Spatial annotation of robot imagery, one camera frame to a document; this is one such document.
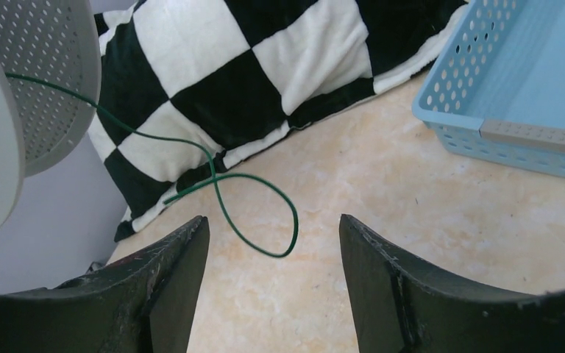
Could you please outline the translucent white cable spool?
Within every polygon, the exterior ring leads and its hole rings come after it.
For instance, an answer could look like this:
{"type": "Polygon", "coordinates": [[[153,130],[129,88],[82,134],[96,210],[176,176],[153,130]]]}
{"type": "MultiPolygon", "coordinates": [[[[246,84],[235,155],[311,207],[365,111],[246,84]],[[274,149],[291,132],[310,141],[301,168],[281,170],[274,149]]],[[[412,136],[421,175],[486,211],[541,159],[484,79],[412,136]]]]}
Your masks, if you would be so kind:
{"type": "Polygon", "coordinates": [[[0,227],[25,178],[83,139],[100,87],[89,1],[0,0],[0,227]]]}

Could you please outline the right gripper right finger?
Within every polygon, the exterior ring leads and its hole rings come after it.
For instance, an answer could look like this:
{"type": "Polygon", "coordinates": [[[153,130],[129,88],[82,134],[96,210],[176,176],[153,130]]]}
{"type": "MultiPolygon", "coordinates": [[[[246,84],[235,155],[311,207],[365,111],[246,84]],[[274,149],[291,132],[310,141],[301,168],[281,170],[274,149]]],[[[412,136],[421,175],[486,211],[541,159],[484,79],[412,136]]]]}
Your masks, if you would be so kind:
{"type": "Polygon", "coordinates": [[[440,268],[352,215],[338,231],[360,352],[499,351],[493,313],[521,293],[440,268]]]}

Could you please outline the black white checkered pillow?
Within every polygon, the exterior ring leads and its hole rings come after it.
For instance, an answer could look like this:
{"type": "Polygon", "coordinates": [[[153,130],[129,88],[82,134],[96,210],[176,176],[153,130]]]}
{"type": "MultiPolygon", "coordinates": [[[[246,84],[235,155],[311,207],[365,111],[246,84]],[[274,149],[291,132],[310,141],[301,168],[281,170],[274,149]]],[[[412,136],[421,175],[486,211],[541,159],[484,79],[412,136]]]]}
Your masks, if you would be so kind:
{"type": "Polygon", "coordinates": [[[138,1],[98,13],[88,131],[127,203],[115,241],[166,199],[408,81],[465,1],[138,1]]]}

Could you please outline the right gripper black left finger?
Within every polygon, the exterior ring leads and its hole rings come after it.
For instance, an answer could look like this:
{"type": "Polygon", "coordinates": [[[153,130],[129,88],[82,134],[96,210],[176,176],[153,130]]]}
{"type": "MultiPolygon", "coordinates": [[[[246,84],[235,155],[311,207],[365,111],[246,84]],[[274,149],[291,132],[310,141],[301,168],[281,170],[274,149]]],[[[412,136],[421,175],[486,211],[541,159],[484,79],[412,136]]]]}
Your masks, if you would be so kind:
{"type": "Polygon", "coordinates": [[[161,240],[57,286],[71,297],[70,352],[186,352],[210,227],[192,218],[161,240]]]}

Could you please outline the blue plastic bin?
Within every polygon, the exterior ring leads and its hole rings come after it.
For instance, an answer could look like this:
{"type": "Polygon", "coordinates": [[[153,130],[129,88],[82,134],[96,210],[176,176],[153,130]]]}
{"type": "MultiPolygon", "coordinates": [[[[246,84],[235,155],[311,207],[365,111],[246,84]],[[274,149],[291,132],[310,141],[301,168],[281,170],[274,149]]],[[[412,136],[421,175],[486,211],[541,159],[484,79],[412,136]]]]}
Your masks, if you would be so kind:
{"type": "Polygon", "coordinates": [[[565,1],[471,1],[412,112],[447,151],[565,178],[565,1]]]}

